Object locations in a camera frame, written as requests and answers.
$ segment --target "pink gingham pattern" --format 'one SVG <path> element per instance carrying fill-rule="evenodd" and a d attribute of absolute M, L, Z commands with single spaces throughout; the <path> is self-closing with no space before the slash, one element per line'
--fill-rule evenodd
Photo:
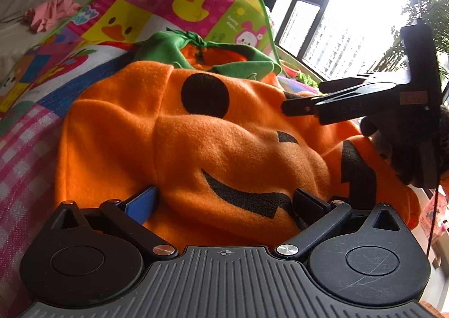
<path fill-rule="evenodd" d="M 53 180 L 62 119 L 34 104 L 0 140 L 0 317 L 30 303 L 20 260 L 53 209 Z"/>

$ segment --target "play mat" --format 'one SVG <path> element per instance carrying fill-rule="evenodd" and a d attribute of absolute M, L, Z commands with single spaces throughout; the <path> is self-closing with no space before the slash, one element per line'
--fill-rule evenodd
<path fill-rule="evenodd" d="M 128 65 L 139 42 L 167 28 L 196 32 L 205 41 L 247 44 L 277 61 L 261 0 L 92 0 L 30 48 L 0 86 L 0 279 L 6 284 L 0 302 L 11 304 L 10 314 L 26 296 L 20 258 L 53 208 L 68 109 L 90 85 Z M 287 91 L 307 90 L 279 79 Z"/>

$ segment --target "green plant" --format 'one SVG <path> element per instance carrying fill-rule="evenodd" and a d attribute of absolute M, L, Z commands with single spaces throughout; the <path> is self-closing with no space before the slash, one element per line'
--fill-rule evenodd
<path fill-rule="evenodd" d="M 449 53 L 449 0 L 409 0 L 402 8 L 402 13 L 407 15 L 407 25 L 422 18 L 432 28 L 436 50 Z M 391 34 L 392 46 L 371 66 L 370 71 L 395 71 L 404 66 L 404 45 L 399 30 L 392 27 Z M 442 75 L 447 75 L 447 71 L 443 70 Z"/>
<path fill-rule="evenodd" d="M 296 81 L 299 81 L 300 83 L 305 83 L 306 85 L 312 86 L 313 88 L 318 87 L 318 83 L 315 80 L 313 80 L 309 75 L 303 72 L 299 72 L 296 75 Z"/>

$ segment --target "metal bolt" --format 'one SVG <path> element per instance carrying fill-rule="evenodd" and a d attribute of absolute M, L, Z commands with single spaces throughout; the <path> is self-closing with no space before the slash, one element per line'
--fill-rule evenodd
<path fill-rule="evenodd" d="M 168 244 L 160 244 L 153 248 L 153 253 L 158 256 L 169 256 L 175 253 L 175 248 Z"/>
<path fill-rule="evenodd" d="M 281 244 L 276 248 L 276 252 L 284 256 L 296 255 L 298 251 L 298 248 L 292 244 Z"/>

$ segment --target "black felt nose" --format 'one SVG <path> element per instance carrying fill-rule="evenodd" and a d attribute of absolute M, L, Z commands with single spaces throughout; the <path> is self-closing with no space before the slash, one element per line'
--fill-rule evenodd
<path fill-rule="evenodd" d="M 181 101 L 190 114 L 223 118 L 229 108 L 229 92 L 215 76 L 192 74 L 182 85 Z"/>

